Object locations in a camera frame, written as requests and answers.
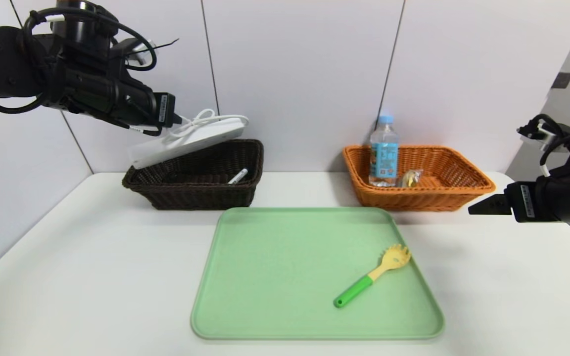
blue bottle cap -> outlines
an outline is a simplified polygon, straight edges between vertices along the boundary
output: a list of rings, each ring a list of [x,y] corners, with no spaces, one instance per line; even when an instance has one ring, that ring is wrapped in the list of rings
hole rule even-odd
[[[380,115],[378,117],[379,124],[393,124],[393,117],[391,115]]]

label sticker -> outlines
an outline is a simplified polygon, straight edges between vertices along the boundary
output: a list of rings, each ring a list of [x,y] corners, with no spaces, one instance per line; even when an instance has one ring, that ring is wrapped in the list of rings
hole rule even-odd
[[[378,178],[397,178],[397,144],[371,145],[371,175]]]
[[[160,116],[158,117],[159,122],[164,122],[166,119],[167,101],[168,101],[168,95],[162,95],[160,98]]]
[[[527,212],[527,217],[536,217],[536,212],[533,211],[533,203],[531,202],[531,192],[527,185],[521,185],[522,192],[522,202],[524,203],[525,212]]]

white marker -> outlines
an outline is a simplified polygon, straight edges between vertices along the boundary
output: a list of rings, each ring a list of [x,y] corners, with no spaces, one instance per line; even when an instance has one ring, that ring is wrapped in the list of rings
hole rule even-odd
[[[242,169],[236,176],[235,178],[232,178],[228,184],[237,184],[240,180],[242,180],[244,178],[244,176],[247,174],[247,169]]]

cable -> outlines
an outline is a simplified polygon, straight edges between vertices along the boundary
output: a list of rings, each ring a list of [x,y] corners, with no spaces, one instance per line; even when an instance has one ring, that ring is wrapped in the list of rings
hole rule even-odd
[[[25,25],[23,25],[23,40],[24,40],[24,43],[26,43],[26,44],[31,43],[32,29],[36,25],[39,25],[40,23],[45,22],[46,16],[55,15],[55,14],[62,14],[62,15],[68,15],[68,16],[66,16],[66,18],[71,16],[73,18],[87,18],[87,19],[92,19],[92,20],[97,20],[100,22],[108,23],[109,25],[113,25],[115,27],[118,27],[118,29],[123,30],[124,32],[127,32],[127,34],[130,34],[134,38],[138,39],[138,41],[143,43],[146,46],[146,49],[149,50],[149,52],[151,52],[151,64],[144,66],[144,67],[127,65],[127,66],[125,66],[125,68],[131,69],[131,70],[138,70],[140,72],[145,72],[147,70],[153,69],[158,62],[158,58],[155,54],[155,50],[153,49],[152,45],[141,34],[137,33],[135,30],[131,29],[131,27],[128,27],[127,25],[123,25],[120,22],[111,20],[111,18],[108,18],[107,16],[103,16],[102,14],[97,14],[97,13],[94,13],[94,12],[91,12],[88,10],[83,10],[83,9],[59,8],[59,7],[54,7],[51,9],[44,9],[44,10],[36,11],[36,12],[31,12],[30,14],[31,14],[30,17],[25,21]]]
[[[10,1],[10,5],[13,7],[13,11],[17,17],[17,20],[21,24],[21,20],[18,16],[18,13],[16,12],[16,8],[14,7],[14,3],[12,2],[12,0],[9,0],[9,1]],[[87,19],[92,19],[92,20],[97,20],[97,21],[109,23],[109,25],[113,25],[113,26],[117,27],[118,29],[123,30],[124,32],[127,32],[128,34],[130,34],[134,38],[138,39],[141,43],[143,43],[146,46],[146,49],[151,52],[151,63],[145,67],[136,67],[136,66],[132,66],[132,65],[127,65],[127,66],[125,66],[125,68],[127,68],[127,69],[138,70],[138,71],[146,71],[146,70],[153,69],[155,67],[155,65],[157,64],[157,56],[156,56],[155,50],[153,49],[151,44],[143,36],[141,36],[135,30],[131,29],[131,27],[123,25],[122,23],[116,22],[114,20],[111,20],[111,18],[108,18],[108,17],[103,16],[101,14],[93,13],[93,12],[88,11],[88,10],[74,9],[74,8],[70,9],[70,8],[54,7],[54,8],[50,8],[50,9],[44,9],[41,11],[30,11],[30,16],[27,18],[27,20],[25,21],[25,23],[22,26],[23,47],[25,48],[26,52],[30,55],[30,60],[33,62],[35,67],[38,68],[39,70],[41,70],[43,79],[45,79],[45,81],[48,83],[49,83],[49,67],[48,67],[47,63],[45,62],[45,59],[41,58],[41,56],[35,50],[33,50],[34,37],[32,36],[32,29],[34,29],[34,27],[36,27],[40,23],[47,22],[48,19],[46,17],[53,16],[53,15],[63,15],[63,20],[66,20],[65,15],[69,15],[69,16],[72,16],[73,18],[87,18]],[[50,19],[50,21],[60,21],[60,20],[61,20],[61,18]],[[7,114],[25,113],[27,111],[38,108],[39,106],[44,104],[47,100],[48,100],[48,95],[44,91],[37,97],[37,99],[35,101],[32,101],[32,103],[27,104],[25,106],[21,106],[19,108],[6,108],[5,106],[0,105],[0,112],[1,113],[7,113]]]
[[[543,176],[549,177],[549,170],[547,169],[547,158],[548,156],[554,151],[554,149],[558,148],[561,144],[570,141],[570,135],[563,137],[561,139],[555,140],[552,144],[549,145],[549,148],[545,153],[542,154],[540,157],[540,170],[542,171]]]
[[[45,103],[48,100],[47,94],[48,94],[47,92],[42,92],[41,94],[39,94],[39,97],[37,97],[37,99],[35,101],[32,101],[32,103],[27,104],[25,106],[21,106],[19,108],[6,108],[6,106],[0,105],[0,113],[4,113],[4,114],[27,113],[28,111],[34,110],[34,109],[38,108],[39,106],[41,106],[43,103]]]
[[[156,45],[156,47],[153,47],[153,49],[158,49],[158,48],[163,48],[163,47],[168,47],[169,45],[174,45],[177,41],[179,41],[178,39],[173,40],[172,42],[169,43],[165,43],[164,45]],[[138,53],[142,53],[142,52],[147,52],[149,49],[142,49],[142,50],[137,50],[136,52],[129,52],[127,54],[123,54],[120,57],[128,57],[131,56],[131,54],[138,54]]]
[[[537,122],[543,120],[549,125],[550,128],[554,129],[554,132],[556,133],[556,135],[558,135],[558,137],[562,138],[566,136],[560,125],[547,114],[538,114],[532,120],[536,120]]]
[[[196,131],[197,129],[201,128],[202,126],[209,124],[213,121],[219,121],[222,119],[241,119],[244,121],[245,126],[249,123],[249,119],[244,115],[219,115],[215,116],[215,110],[212,109],[204,109],[197,114],[197,116],[192,119],[186,119],[183,116],[180,116],[182,121],[188,122],[187,124],[181,125],[176,130],[168,130],[168,135],[163,138],[162,143],[166,144],[167,146],[174,147],[177,144],[181,144],[184,139],[186,139],[191,133]]]
[[[14,3],[12,0],[10,1],[10,6],[12,6],[12,11],[14,11],[14,16],[16,16],[17,22],[19,22],[19,27],[23,27],[23,23],[21,23],[21,19],[19,18],[19,14],[16,12],[16,7],[14,7]]]

bottle label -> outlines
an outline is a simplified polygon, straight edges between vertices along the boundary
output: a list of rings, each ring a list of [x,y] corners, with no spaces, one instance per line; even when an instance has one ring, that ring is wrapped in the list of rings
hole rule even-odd
[[[397,178],[397,144],[371,145],[371,175],[378,178]]]

